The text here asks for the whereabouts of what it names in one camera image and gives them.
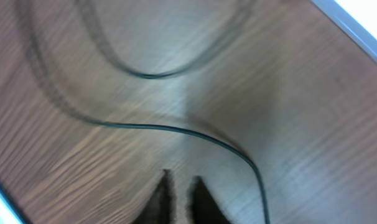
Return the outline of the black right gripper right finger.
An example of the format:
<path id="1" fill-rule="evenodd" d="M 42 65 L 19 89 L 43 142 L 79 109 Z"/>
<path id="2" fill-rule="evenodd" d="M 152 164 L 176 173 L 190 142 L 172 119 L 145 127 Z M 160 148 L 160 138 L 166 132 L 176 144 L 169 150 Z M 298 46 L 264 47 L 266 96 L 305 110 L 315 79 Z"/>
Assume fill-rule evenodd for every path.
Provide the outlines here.
<path id="1" fill-rule="evenodd" d="M 189 217 L 194 224 L 231 224 L 220 210 L 205 182 L 196 176 L 189 190 Z"/>

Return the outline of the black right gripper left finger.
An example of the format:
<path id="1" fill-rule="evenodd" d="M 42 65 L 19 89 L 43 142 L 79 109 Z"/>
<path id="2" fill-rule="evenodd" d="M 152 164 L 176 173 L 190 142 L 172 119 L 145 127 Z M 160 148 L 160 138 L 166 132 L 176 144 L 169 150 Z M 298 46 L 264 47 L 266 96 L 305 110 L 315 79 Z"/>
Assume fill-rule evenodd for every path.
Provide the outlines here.
<path id="1" fill-rule="evenodd" d="M 146 206 L 132 224 L 171 224 L 174 212 L 172 174 L 164 169 L 164 175 L 154 189 Z"/>

